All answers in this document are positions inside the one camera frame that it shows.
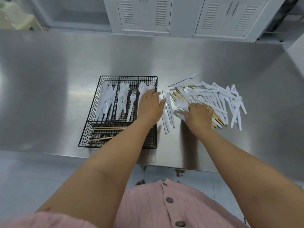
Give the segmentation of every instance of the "cabinet door handle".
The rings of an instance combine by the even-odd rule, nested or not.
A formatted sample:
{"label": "cabinet door handle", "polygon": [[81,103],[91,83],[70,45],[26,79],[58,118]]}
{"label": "cabinet door handle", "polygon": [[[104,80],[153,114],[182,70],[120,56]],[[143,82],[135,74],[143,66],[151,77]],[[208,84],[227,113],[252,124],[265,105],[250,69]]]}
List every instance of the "cabinet door handle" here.
{"label": "cabinet door handle", "polygon": [[[237,3],[237,6],[238,6],[238,5],[239,5],[239,2]],[[234,14],[235,10],[237,9],[237,6],[235,7],[235,9],[234,9],[232,15]]]}
{"label": "cabinet door handle", "polygon": [[227,13],[226,13],[226,15],[228,15],[229,10],[230,10],[230,8],[231,8],[231,6],[232,6],[232,3],[233,3],[233,2],[231,2],[230,6],[229,6],[229,9],[228,9],[228,11],[227,11]]}

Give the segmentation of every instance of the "pink shirt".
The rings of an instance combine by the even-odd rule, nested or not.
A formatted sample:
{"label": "pink shirt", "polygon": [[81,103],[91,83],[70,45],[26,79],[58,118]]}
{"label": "pink shirt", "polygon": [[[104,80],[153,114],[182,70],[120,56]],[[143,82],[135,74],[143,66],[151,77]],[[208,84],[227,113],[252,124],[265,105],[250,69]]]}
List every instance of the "pink shirt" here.
{"label": "pink shirt", "polygon": [[[0,227],[42,226],[96,228],[89,222],[48,212],[14,219]],[[113,227],[248,228],[244,222],[204,193],[169,179],[126,190]]]}

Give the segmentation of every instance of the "stainless steel countertop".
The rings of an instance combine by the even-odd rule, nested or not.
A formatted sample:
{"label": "stainless steel countertop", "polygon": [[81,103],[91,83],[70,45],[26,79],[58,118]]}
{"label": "stainless steel countertop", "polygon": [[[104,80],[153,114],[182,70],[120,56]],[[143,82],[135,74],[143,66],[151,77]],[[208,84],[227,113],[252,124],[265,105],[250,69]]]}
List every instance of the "stainless steel countertop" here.
{"label": "stainless steel countertop", "polygon": [[[89,156],[78,142],[101,75],[158,76],[158,90],[186,74],[235,83],[243,131],[217,132],[294,179],[304,178],[304,82],[279,45],[100,33],[0,32],[0,149]],[[184,123],[138,163],[216,171]]]}

